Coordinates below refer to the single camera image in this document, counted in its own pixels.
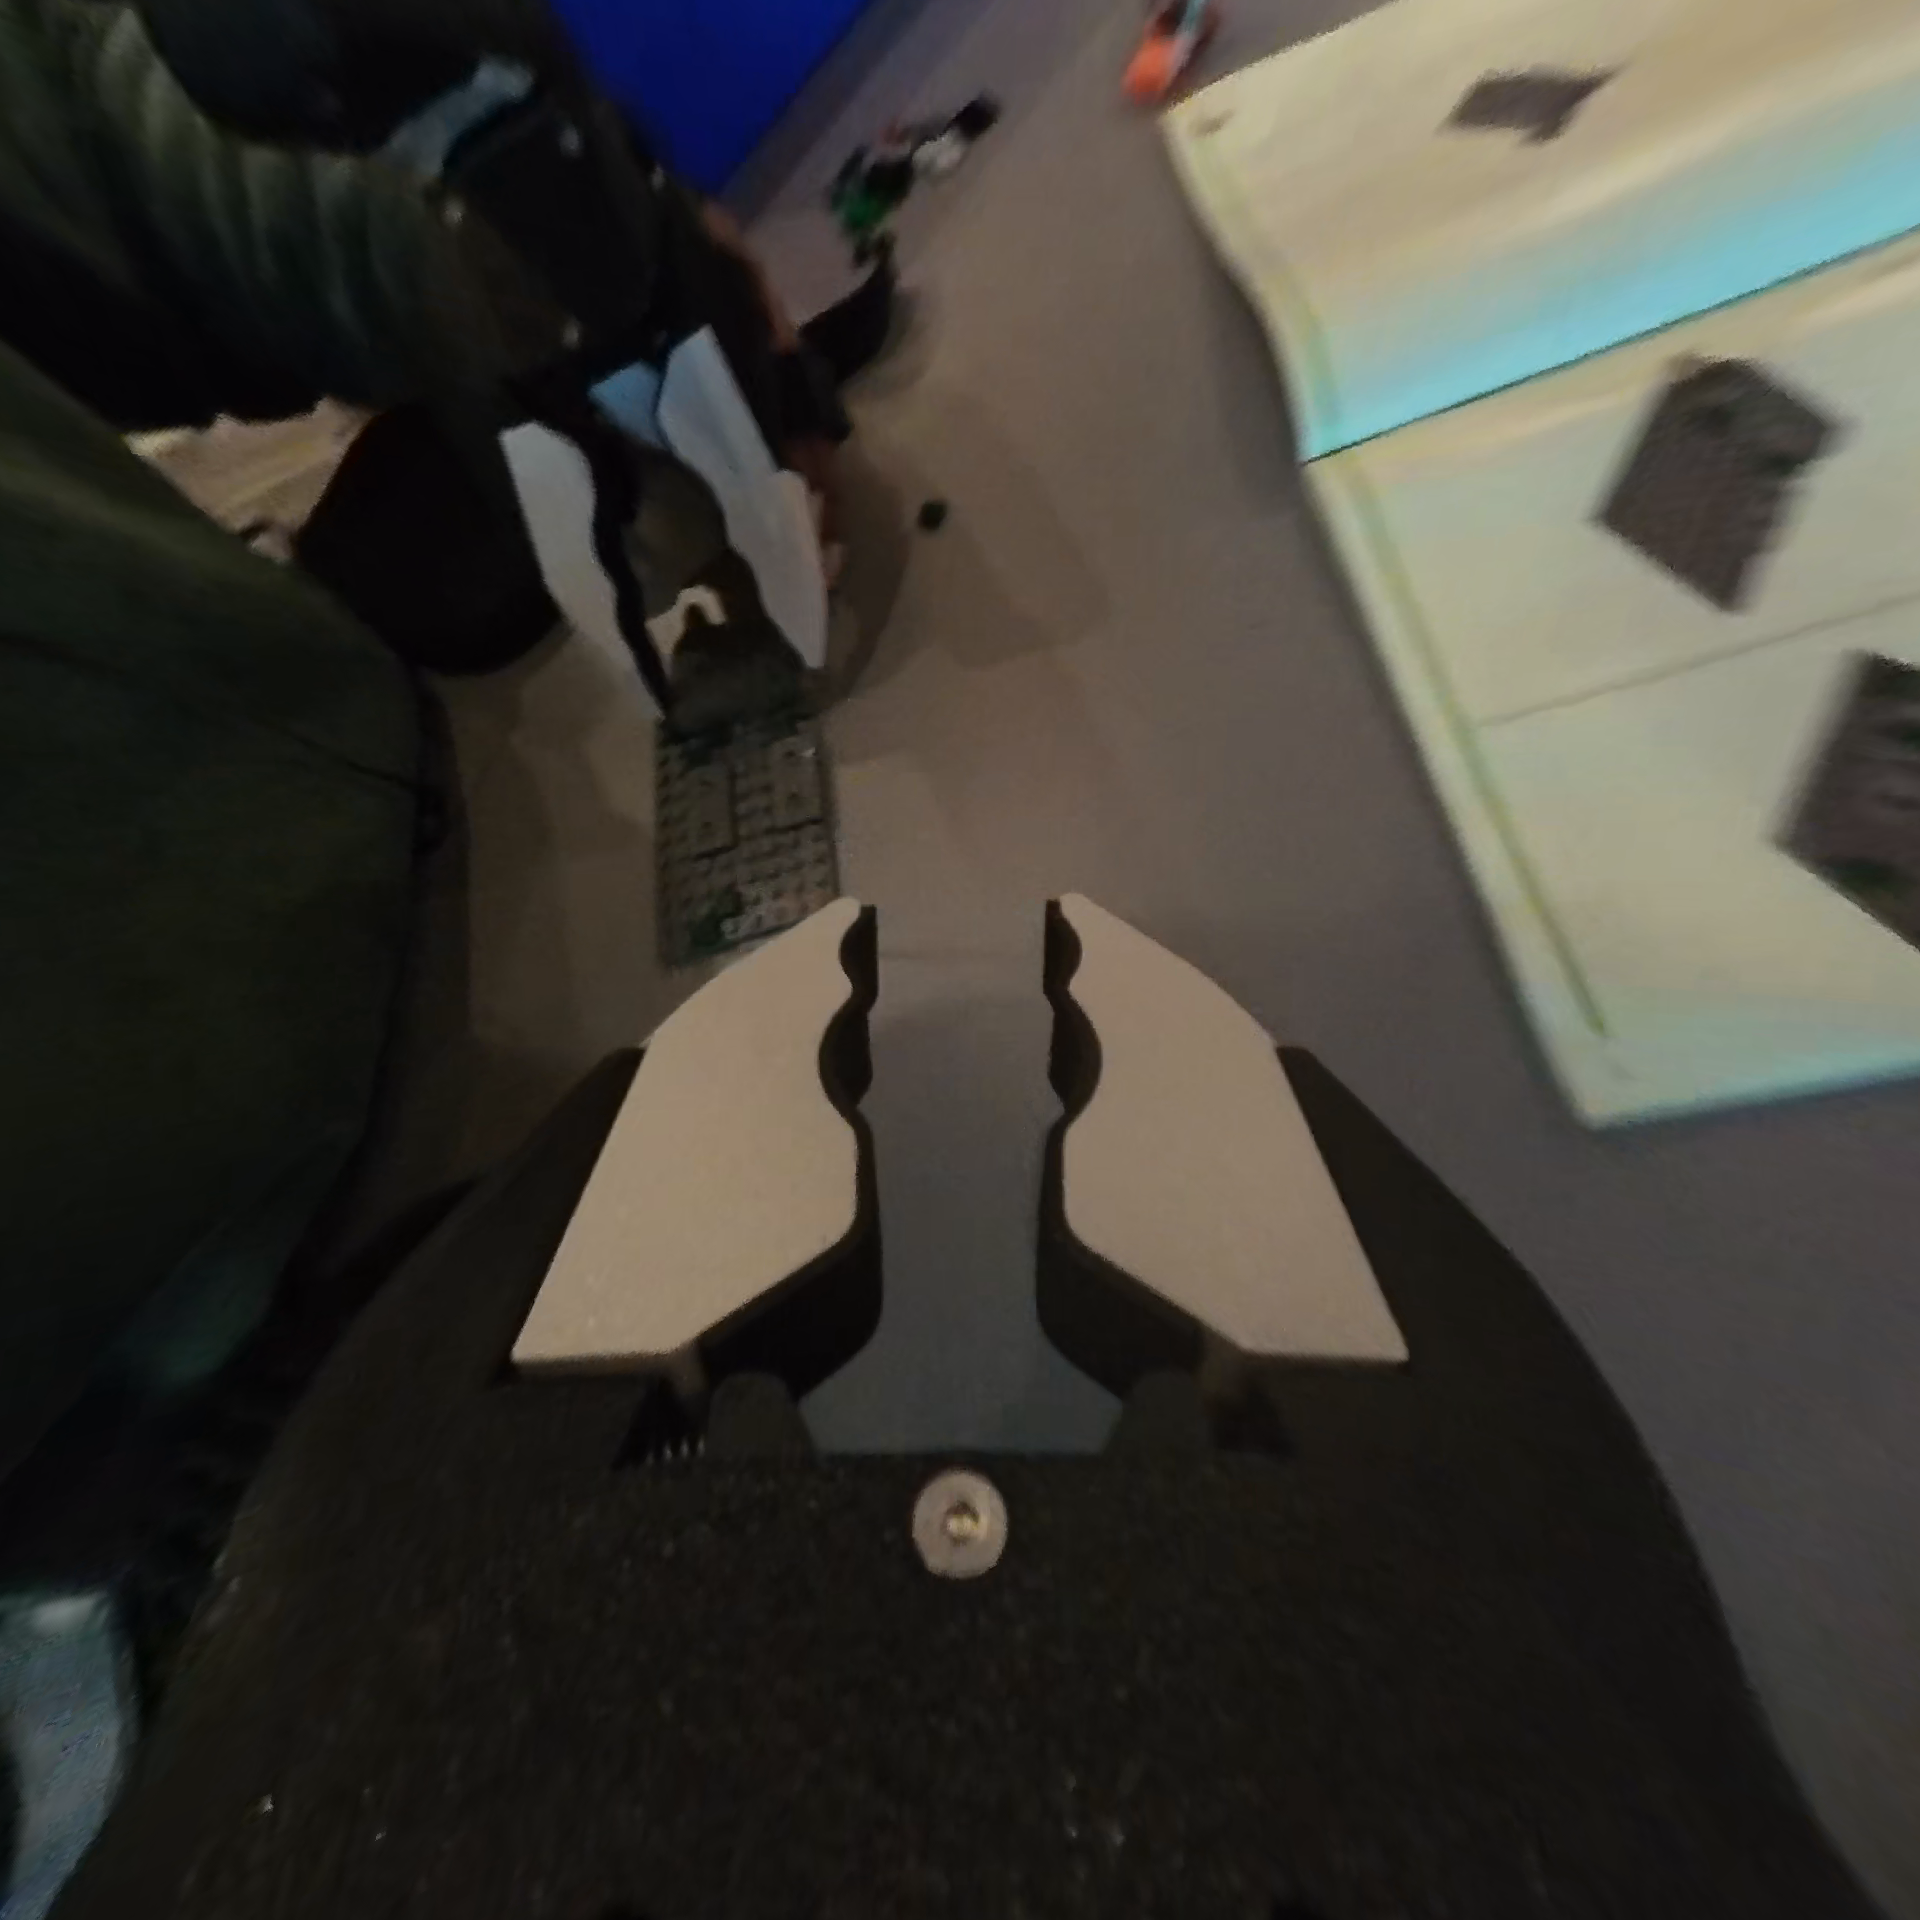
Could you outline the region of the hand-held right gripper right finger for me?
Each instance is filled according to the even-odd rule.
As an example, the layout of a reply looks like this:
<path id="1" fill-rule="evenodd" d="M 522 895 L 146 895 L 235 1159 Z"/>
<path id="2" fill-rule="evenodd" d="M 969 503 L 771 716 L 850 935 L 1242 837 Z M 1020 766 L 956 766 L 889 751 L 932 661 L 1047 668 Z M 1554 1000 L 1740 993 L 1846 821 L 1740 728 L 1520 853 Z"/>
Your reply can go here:
<path id="1" fill-rule="evenodd" d="M 1087 895 L 1041 909 L 1038 1324 L 1129 1395 L 1232 1406 L 1265 1365 L 1400 1370 L 1410 1339 L 1279 1041 L 1186 957 Z"/>

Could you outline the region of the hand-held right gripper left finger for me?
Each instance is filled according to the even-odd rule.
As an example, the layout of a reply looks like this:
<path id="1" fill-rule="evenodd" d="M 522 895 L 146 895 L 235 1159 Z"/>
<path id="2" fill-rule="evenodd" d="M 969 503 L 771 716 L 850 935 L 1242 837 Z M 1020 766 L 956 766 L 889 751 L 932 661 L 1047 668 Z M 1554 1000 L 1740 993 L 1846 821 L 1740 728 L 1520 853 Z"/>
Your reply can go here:
<path id="1" fill-rule="evenodd" d="M 642 1041 L 514 1337 L 529 1378 L 730 1377 L 809 1395 L 879 1332 L 879 914 L 828 899 Z"/>

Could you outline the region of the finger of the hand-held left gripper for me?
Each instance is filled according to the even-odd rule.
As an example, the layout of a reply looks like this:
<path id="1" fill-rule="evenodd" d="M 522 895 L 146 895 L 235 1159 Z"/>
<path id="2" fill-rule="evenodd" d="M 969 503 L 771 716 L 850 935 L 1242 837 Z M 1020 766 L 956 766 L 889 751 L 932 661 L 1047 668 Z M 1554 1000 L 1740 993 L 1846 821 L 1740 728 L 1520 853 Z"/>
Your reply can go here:
<path id="1" fill-rule="evenodd" d="M 499 445 L 559 613 L 582 640 L 624 655 L 634 668 L 647 712 L 665 721 L 672 684 L 642 623 L 613 479 L 598 476 L 587 448 L 549 426 L 514 426 Z"/>
<path id="2" fill-rule="evenodd" d="M 773 459 L 708 324 L 672 346 L 655 429 L 665 453 L 708 490 L 773 631 L 805 670 L 827 670 L 828 590 L 813 493 Z"/>

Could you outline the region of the grey toy brick baseplate build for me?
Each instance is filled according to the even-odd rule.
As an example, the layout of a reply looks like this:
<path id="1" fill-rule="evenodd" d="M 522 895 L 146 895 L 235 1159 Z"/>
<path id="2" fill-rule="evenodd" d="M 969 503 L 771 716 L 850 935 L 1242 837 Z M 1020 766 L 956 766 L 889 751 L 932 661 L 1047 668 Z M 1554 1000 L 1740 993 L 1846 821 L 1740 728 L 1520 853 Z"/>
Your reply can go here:
<path id="1" fill-rule="evenodd" d="M 840 895 L 833 778 L 809 668 L 719 590 L 647 623 L 672 709 L 653 728 L 653 926 L 663 967 L 759 946 Z"/>

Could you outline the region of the person's left forearm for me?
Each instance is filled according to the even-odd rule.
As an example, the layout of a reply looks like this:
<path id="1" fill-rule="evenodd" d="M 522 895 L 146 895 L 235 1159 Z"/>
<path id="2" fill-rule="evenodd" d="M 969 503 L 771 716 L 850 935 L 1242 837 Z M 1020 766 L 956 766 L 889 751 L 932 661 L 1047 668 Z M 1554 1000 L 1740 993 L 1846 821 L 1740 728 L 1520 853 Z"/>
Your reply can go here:
<path id="1" fill-rule="evenodd" d="M 488 416 L 572 335 L 481 212 L 220 130 L 105 6 L 6 6 L 0 237 L 7 443 L 319 401 Z"/>

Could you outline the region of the grey desk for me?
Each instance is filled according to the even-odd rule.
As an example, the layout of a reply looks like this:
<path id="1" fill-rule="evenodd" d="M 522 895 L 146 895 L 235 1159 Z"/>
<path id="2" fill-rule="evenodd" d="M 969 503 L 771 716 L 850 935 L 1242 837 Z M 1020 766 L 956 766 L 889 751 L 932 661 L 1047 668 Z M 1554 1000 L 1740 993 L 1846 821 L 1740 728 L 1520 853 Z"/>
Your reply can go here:
<path id="1" fill-rule="evenodd" d="M 1260 324 L 1119 98 L 1129 6 L 926 6 L 730 192 L 827 301 L 879 124 L 1005 123 L 907 205 L 907 337 L 854 391 L 861 613 L 828 709 L 879 909 L 886 1304 L 833 1452 L 1088 1452 L 1041 1339 L 1041 899 L 1076 889 L 1311 1047 L 1520 1258 L 1679 1496 L 1816 1814 L 1917 1911 L 1917 1085 L 1583 1130 L 1518 1020 L 1288 459 Z M 948 499 L 943 534 L 918 508 Z"/>

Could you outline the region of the person's left hand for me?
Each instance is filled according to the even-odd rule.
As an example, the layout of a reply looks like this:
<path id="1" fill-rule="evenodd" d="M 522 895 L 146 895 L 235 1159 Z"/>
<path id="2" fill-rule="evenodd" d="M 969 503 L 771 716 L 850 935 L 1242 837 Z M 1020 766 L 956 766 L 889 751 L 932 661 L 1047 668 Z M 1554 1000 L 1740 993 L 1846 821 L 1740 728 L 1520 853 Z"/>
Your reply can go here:
<path id="1" fill-rule="evenodd" d="M 765 337 L 765 350 L 773 361 L 773 386 L 787 392 L 787 366 L 799 362 L 799 329 L 776 294 L 776 284 L 771 283 L 771 273 L 759 267 L 759 260 L 753 254 L 740 219 L 714 205 L 714 200 L 694 200 L 700 207 L 700 227 L 708 233 L 708 241 L 730 260 L 730 267 L 743 275 L 743 284 L 753 290 L 755 301 L 755 337 Z M 827 572 L 827 590 L 840 590 L 844 564 L 849 564 L 849 544 L 844 544 L 844 486 L 840 486 L 840 443 L 794 429 L 787 426 L 787 401 L 776 397 L 776 453 L 784 468 L 793 468 L 805 490 L 809 490 L 809 508 L 813 508 L 813 534 L 821 544 L 821 572 Z"/>

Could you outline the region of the blue plastic bin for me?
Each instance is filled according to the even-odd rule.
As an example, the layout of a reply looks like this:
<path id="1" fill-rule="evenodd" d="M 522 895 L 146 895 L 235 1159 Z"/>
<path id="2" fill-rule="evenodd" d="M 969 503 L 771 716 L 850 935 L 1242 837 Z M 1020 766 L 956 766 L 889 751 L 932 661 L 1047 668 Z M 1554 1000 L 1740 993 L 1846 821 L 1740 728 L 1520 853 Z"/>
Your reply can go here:
<path id="1" fill-rule="evenodd" d="M 914 0 L 559 0 L 587 76 L 691 186 L 776 180 L 886 62 Z"/>

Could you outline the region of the pile of small toy bricks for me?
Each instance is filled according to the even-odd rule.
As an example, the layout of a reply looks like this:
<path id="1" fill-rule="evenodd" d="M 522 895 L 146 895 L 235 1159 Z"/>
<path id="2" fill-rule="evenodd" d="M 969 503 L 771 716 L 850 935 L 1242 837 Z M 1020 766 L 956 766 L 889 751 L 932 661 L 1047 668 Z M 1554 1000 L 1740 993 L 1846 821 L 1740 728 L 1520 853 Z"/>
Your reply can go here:
<path id="1" fill-rule="evenodd" d="M 999 116 L 999 96 L 983 89 L 948 116 L 889 123 L 879 140 L 850 149 L 827 192 L 827 207 L 850 254 L 879 254 L 914 192 L 949 177 Z"/>

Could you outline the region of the person's dark green sweatshirt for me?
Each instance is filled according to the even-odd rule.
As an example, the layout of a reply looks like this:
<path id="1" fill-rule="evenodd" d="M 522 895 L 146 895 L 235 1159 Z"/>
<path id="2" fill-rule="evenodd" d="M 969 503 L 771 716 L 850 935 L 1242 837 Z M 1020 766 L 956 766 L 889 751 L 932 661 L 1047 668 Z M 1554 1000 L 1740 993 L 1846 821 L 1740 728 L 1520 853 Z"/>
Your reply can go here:
<path id="1" fill-rule="evenodd" d="M 418 679 L 6 346 L 6 1533 L 114 1508 L 314 1261 L 433 805 Z"/>

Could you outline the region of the orange toy brick vehicle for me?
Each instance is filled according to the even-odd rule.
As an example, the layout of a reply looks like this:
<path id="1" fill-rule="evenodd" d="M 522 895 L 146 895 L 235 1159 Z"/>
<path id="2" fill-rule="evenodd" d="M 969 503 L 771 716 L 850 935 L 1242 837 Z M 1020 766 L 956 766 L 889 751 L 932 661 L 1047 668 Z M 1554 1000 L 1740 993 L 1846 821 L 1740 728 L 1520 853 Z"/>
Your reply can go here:
<path id="1" fill-rule="evenodd" d="M 1216 41 L 1216 0 L 1165 0 L 1145 14 L 1136 54 L 1122 63 L 1129 103 L 1158 110 L 1191 76 Z"/>

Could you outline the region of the open instruction booklet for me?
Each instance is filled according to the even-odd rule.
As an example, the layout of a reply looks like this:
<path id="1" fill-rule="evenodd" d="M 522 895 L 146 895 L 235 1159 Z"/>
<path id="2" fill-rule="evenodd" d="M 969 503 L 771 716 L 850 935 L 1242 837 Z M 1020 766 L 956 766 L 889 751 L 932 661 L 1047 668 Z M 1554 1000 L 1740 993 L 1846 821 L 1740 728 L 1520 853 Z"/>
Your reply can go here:
<path id="1" fill-rule="evenodd" d="M 1378 6 L 1166 110 L 1585 1125 L 1917 1077 L 1917 6 Z"/>

